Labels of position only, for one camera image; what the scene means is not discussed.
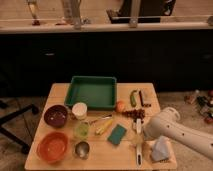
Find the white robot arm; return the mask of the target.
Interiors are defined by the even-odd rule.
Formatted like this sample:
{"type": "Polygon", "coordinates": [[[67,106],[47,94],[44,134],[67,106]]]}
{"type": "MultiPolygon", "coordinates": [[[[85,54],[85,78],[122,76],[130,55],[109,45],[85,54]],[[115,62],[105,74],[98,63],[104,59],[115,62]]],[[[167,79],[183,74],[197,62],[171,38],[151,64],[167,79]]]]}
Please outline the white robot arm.
{"type": "Polygon", "coordinates": [[[213,135],[179,124],[179,112],[166,107],[144,126],[144,138],[151,141],[165,136],[213,160],[213,135]]]}

